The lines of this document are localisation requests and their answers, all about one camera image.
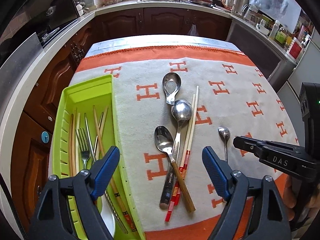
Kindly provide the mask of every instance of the fork tines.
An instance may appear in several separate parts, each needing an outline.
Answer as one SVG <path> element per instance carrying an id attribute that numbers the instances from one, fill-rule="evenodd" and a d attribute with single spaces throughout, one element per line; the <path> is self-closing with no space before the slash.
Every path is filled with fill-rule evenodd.
<path id="1" fill-rule="evenodd" d="M 83 151 L 88 151 L 89 150 L 89 145 L 88 145 L 88 141 L 87 141 L 87 136 L 85 134 L 84 128 L 80 128 L 78 129 L 78 132 L 76 132 L 77 135 L 77 139 L 79 142 L 79 147 L 80 150 Z"/>

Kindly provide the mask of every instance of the sink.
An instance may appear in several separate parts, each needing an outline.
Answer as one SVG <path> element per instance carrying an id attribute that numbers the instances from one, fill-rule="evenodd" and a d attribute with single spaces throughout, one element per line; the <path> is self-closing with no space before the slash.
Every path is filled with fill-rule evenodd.
<path id="1" fill-rule="evenodd" d="M 137 2 L 180 2 L 180 1 L 179 0 L 137 0 Z"/>

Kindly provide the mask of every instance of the refrigerator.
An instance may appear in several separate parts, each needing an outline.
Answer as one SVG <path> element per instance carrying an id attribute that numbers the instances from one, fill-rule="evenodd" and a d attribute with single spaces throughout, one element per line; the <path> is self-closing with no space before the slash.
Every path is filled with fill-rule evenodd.
<path id="1" fill-rule="evenodd" d="M 311 35 L 302 59 L 277 93 L 290 117 L 299 144 L 305 146 L 304 123 L 299 103 L 302 82 L 320 83 L 320 35 L 316 29 Z"/>

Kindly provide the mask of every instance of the hand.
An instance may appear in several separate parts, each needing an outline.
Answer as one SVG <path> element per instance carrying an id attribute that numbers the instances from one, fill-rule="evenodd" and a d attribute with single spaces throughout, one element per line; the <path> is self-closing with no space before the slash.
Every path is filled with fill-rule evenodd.
<path id="1" fill-rule="evenodd" d="M 283 191 L 283 202 L 286 205 L 286 213 L 288 215 L 289 221 L 294 218 L 293 208 L 297 203 L 297 198 L 292 191 L 292 178 L 288 176 Z M 314 218 L 320 209 L 320 193 L 313 195 L 310 199 L 310 202 L 307 204 L 307 207 L 310 208 L 308 216 Z"/>

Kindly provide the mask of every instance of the fork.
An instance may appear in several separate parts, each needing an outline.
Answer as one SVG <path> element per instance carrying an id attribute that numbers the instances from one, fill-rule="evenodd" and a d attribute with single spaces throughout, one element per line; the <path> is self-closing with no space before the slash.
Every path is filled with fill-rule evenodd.
<path id="1" fill-rule="evenodd" d="M 84 128 L 78 129 L 78 132 L 76 132 L 76 135 L 79 142 L 79 148 L 81 151 L 81 160 L 83 161 L 83 168 L 86 169 L 87 161 L 90 159 L 90 152 L 89 152 L 89 146 L 86 139 Z"/>

